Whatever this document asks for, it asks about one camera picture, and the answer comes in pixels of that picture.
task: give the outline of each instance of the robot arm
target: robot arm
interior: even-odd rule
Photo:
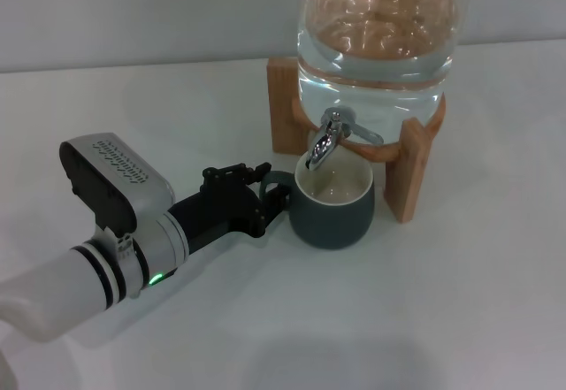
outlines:
[[[271,169],[203,171],[200,191],[174,202],[169,183],[114,134],[61,144],[73,192],[95,213],[88,241],[0,284],[0,319],[47,341],[172,276],[197,250],[230,232],[259,238],[284,210],[288,189],[260,201],[248,185]]]

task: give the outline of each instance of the white table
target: white table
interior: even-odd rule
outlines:
[[[566,387],[566,41],[455,60],[412,223],[380,200],[363,240],[328,252],[282,218],[50,344],[0,324],[0,388]],[[178,199],[210,165],[291,170],[272,154],[264,66],[0,75],[0,279],[92,234],[58,161],[71,137],[115,132]]]

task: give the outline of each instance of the wooden leg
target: wooden leg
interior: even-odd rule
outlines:
[[[412,118],[403,122],[399,143],[399,158],[386,163],[384,197],[397,220],[404,224],[415,214],[432,137],[417,119]]]
[[[296,58],[271,58],[267,88],[272,116],[273,151],[301,155],[307,150],[309,129],[294,120],[292,102],[299,98]]]

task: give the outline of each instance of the black ring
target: black ring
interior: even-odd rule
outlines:
[[[143,282],[141,284],[141,288],[145,288],[149,284],[149,266],[148,261],[146,260],[145,256],[143,255],[142,249],[138,246],[136,240],[132,239],[134,243],[134,253],[135,256],[138,258],[138,262],[140,263],[141,267],[141,276],[143,277]]]
[[[96,275],[98,275],[98,278],[103,285],[104,294],[106,295],[106,309],[110,308],[110,306],[114,302],[114,293],[112,292],[112,286],[110,285],[110,281],[108,280],[108,276],[106,275],[106,271],[104,270],[103,266],[100,264],[100,262],[98,262],[96,256],[88,251],[88,249],[85,249],[82,246],[77,246],[73,247],[71,250],[75,250],[81,253],[93,267]]]
[[[97,241],[88,240],[87,244],[90,244],[98,250],[98,253],[100,253],[100,255],[112,269],[112,272],[114,272],[114,277],[116,278],[116,283],[118,284],[118,302],[121,302],[122,300],[124,300],[124,297],[126,297],[126,280],[124,279],[124,274],[122,273],[118,262],[116,262],[114,257],[112,257]]]

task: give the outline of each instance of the ventilation grille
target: ventilation grille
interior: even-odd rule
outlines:
[[[149,175],[136,163],[130,160],[118,147],[109,140],[102,140],[92,144],[92,148],[104,159],[114,172],[127,180],[130,184],[142,184],[148,180]]]

